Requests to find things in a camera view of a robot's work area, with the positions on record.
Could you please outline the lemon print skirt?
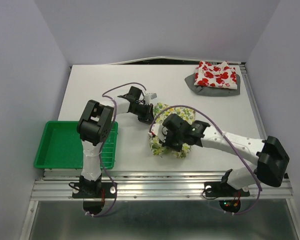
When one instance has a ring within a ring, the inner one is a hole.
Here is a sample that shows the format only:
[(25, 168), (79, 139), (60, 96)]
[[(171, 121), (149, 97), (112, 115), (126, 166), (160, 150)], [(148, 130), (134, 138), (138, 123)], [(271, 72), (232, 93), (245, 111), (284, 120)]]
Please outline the lemon print skirt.
[[(153, 107), (153, 116), (156, 117), (162, 110), (168, 108), (169, 105), (164, 104), (162, 102), (158, 102)], [(183, 120), (187, 121), (190, 125), (195, 121), (196, 119), (196, 112), (194, 110), (191, 110), (186, 107), (175, 107), (170, 108), (164, 113), (162, 113), (155, 121), (156, 124), (162, 124), (163, 121), (170, 115), (170, 114), (177, 114), (179, 117), (181, 117)], [(160, 143), (160, 140), (158, 137), (150, 137), (149, 138), (149, 146), (154, 156), (163, 156), (163, 155), (173, 155), (177, 159), (184, 159), (187, 157), (187, 155), (192, 150), (192, 147), (186, 143), (182, 145), (182, 148), (180, 151), (176, 151), (173, 149), (170, 149), (166, 146), (163, 146)]]

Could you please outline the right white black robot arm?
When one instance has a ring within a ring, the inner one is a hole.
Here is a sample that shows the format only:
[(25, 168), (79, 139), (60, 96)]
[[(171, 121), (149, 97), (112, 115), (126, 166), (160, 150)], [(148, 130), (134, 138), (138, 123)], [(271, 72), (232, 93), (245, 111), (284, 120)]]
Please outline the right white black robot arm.
[(220, 182), (210, 186), (209, 194), (231, 196), (236, 191), (256, 183), (278, 188), (284, 179), (290, 158), (281, 142), (273, 136), (267, 139), (244, 137), (220, 131), (207, 122), (192, 124), (177, 114), (170, 114), (161, 124), (155, 124), (151, 133), (163, 146), (180, 152), (183, 144), (220, 150), (241, 157), (245, 166), (229, 169)]

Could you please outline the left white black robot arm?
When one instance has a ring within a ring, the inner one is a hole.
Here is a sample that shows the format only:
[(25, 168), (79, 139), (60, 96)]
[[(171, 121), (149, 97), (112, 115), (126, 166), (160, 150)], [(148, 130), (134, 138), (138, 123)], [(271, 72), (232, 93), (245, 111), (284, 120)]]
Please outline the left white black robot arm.
[(154, 120), (152, 100), (156, 93), (146, 93), (131, 86), (128, 93), (109, 101), (89, 100), (77, 125), (77, 132), (83, 147), (83, 167), (79, 183), (71, 187), (76, 194), (96, 197), (102, 190), (101, 152), (117, 115), (131, 113), (141, 123), (151, 124)]

